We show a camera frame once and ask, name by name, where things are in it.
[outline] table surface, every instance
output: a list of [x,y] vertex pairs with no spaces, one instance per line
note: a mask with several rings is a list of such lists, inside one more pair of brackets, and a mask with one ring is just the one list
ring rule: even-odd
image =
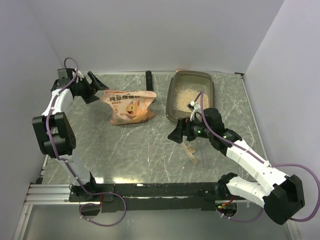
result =
[[[185,141],[195,147],[194,165],[182,147],[167,139],[176,123],[166,117],[169,84],[174,72],[153,74],[157,94],[151,104],[156,116],[145,123],[111,125],[111,107],[101,101],[86,105],[76,97],[67,118],[76,136],[76,152],[97,183],[198,183],[217,182],[223,174],[253,178],[239,165],[215,150],[206,139]],[[144,91],[145,74],[96,75],[112,90]],[[238,74],[211,73],[215,107],[226,128],[237,132],[264,157],[243,80]],[[54,159],[49,159],[43,184],[69,184],[70,177]]]

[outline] gray floor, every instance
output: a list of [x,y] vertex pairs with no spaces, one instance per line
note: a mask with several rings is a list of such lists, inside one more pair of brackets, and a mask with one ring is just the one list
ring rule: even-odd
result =
[[[96,101],[85,105],[81,98],[72,102],[67,117],[76,136],[76,151],[98,183],[216,182],[221,175],[230,172],[252,179],[205,139],[191,142],[196,149],[197,165],[191,162],[178,143],[167,139],[176,126],[165,115],[169,83],[174,74],[153,75],[157,98],[150,109],[156,116],[146,123],[111,125],[112,111],[106,103]],[[215,107],[225,126],[240,134],[253,150],[264,156],[241,76],[211,75],[215,86]],[[144,74],[110,74],[98,78],[112,90],[146,89]],[[201,148],[205,150],[206,162],[201,158]],[[43,183],[70,182],[63,168],[49,159]]]
[[[252,179],[241,167],[215,151],[207,141],[195,142],[194,165],[181,146],[167,140],[175,128],[165,116],[170,74],[155,74],[156,101],[151,105],[156,117],[149,122],[113,126],[111,108],[100,101],[85,105],[78,98],[67,113],[77,138],[77,152],[98,183],[216,182],[229,172]],[[114,90],[145,90],[143,74],[100,75]],[[242,80],[234,74],[212,74],[215,106],[227,128],[238,132],[261,156],[263,154]],[[207,165],[200,150],[204,148]],[[47,163],[45,184],[69,184],[71,180],[55,160]],[[237,219],[255,217],[260,207],[238,205]],[[122,212],[100,213],[95,220],[110,224]],[[251,223],[221,219],[216,211],[146,210],[129,211],[117,226],[104,228],[79,219],[77,205],[35,205],[24,236],[25,240],[115,239],[115,240],[285,240],[286,225],[277,225],[264,213]]]
[[[237,219],[251,219],[261,208],[239,204]],[[114,223],[122,212],[99,214],[99,223]],[[251,223],[220,218],[216,211],[129,211],[113,227],[100,227],[79,219],[76,205],[38,205],[30,215],[24,240],[287,240],[286,225],[277,225],[264,213]]]

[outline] white panel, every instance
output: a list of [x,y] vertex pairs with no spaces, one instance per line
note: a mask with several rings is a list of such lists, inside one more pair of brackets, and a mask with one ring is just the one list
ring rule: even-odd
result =
[[[287,0],[244,75],[245,86],[271,163],[299,163],[320,177],[320,1]],[[308,173],[301,177],[308,216],[318,191]],[[320,213],[297,223],[301,238],[318,239]]]
[[226,156],[231,160],[239,164],[244,170],[246,170],[261,186],[262,189],[266,192],[266,195],[269,195],[274,184],[282,184],[286,178],[286,174],[274,167],[270,167],[270,164],[266,162],[261,156],[259,156],[255,151],[250,149],[247,143],[244,140],[238,140],[235,144],[243,147],[244,149],[250,150],[252,154],[259,157],[264,164],[259,162],[248,152],[244,152],[240,148],[235,146],[229,147],[226,152]]
[[[76,150],[72,151],[72,155],[62,155],[62,159],[67,159],[70,168],[73,170],[76,176],[78,176],[81,184],[85,185],[90,182],[90,171],[86,169],[85,165],[82,164],[79,155]],[[78,181],[74,178],[73,174],[69,171],[66,164],[60,160],[59,163],[62,165],[63,169],[69,174],[74,186],[80,186]]]
[[96,72],[244,73],[283,0],[27,0],[59,58]]
[[[51,92],[51,100],[48,104],[48,107],[46,110],[41,114],[43,116],[48,116],[49,111],[51,109],[51,104],[52,101],[54,100],[55,96],[61,91],[61,89],[56,89]],[[61,113],[61,112],[67,112],[69,110],[70,103],[73,101],[74,97],[72,96],[71,90],[70,89],[65,89],[59,97],[55,100],[54,103],[54,110],[52,111],[52,115],[56,113]]]
[[8,240],[44,159],[31,121],[61,64],[26,1],[0,1],[0,33],[0,239]]
[[234,196],[240,196],[259,205],[262,208],[265,205],[263,197],[268,196],[268,194],[261,185],[255,182],[250,182],[239,176],[236,176],[226,184],[226,187],[228,188],[230,194]]

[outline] plastic tray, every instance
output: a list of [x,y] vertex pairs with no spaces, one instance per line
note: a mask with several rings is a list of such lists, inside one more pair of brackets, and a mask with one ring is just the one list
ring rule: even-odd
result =
[[176,108],[179,89],[185,88],[204,91],[208,96],[209,107],[213,108],[215,105],[215,86],[210,74],[201,71],[178,71],[171,78],[165,109],[166,117],[175,123],[178,122],[178,119],[191,115],[191,112],[180,111]]

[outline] orange bag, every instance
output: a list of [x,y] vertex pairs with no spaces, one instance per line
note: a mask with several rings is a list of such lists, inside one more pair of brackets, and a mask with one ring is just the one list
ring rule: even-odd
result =
[[113,125],[144,123],[156,114],[149,111],[156,98],[153,91],[114,91],[106,90],[100,98],[112,108],[110,123]]

